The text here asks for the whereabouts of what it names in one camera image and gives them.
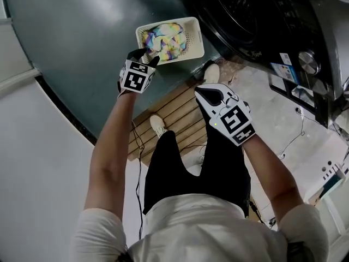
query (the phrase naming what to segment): foot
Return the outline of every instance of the foot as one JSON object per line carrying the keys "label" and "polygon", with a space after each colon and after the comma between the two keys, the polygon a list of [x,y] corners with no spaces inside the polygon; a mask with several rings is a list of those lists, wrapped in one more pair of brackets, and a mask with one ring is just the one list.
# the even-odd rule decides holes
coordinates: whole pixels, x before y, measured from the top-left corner
{"label": "foot", "polygon": [[219,81],[219,66],[217,64],[211,64],[207,67],[205,75],[203,77],[204,84],[217,84]]}
{"label": "foot", "polygon": [[155,133],[157,134],[158,138],[160,138],[164,133],[167,132],[164,121],[160,116],[157,116],[157,115],[151,116],[151,126],[155,131]]}

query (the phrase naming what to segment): knob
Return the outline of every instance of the knob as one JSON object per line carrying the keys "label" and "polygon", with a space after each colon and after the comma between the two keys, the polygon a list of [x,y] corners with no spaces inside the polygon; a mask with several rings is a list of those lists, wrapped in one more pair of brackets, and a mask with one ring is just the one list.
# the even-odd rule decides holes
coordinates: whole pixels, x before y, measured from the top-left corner
{"label": "knob", "polygon": [[301,51],[298,54],[298,61],[303,70],[309,75],[315,76],[320,71],[321,65],[315,60],[312,51]]}

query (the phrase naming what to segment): laundry basket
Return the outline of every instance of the laundry basket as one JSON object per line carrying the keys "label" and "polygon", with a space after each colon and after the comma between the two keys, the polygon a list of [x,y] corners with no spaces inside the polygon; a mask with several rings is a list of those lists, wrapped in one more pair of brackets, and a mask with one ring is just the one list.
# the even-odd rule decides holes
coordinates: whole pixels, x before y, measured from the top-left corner
{"label": "laundry basket", "polygon": [[[195,17],[184,17],[182,19],[166,20],[138,27],[136,29],[138,47],[140,49],[145,47],[142,37],[142,33],[144,31],[148,31],[164,23],[177,23],[183,27],[183,32],[186,36],[186,50],[183,51],[176,59],[160,61],[158,65],[199,58],[204,55],[205,51],[203,48],[200,25],[198,24],[198,20]],[[144,64],[148,64],[151,60],[151,57],[147,53],[142,57]]]}

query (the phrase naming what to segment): glove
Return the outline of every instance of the glove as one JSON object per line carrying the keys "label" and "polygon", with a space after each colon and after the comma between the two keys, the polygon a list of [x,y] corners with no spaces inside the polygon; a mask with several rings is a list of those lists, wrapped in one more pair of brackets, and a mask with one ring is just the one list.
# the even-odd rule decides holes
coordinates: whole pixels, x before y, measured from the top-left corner
{"label": "glove", "polygon": [[120,95],[126,91],[143,93],[150,85],[160,58],[158,56],[154,57],[149,64],[139,63],[140,58],[146,51],[147,49],[138,49],[127,55],[118,82]]}
{"label": "glove", "polygon": [[209,124],[236,146],[256,134],[252,126],[250,107],[226,85],[199,85],[194,94],[210,116]]}

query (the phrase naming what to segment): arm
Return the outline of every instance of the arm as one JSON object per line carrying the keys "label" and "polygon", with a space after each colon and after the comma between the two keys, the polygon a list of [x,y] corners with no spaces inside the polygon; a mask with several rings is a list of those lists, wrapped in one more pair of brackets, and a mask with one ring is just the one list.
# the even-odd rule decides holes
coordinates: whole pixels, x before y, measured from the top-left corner
{"label": "arm", "polygon": [[270,200],[278,223],[288,211],[303,203],[296,181],[275,153],[254,135],[243,148]]}
{"label": "arm", "polygon": [[85,210],[100,208],[122,220],[125,167],[137,93],[119,97],[92,153]]}

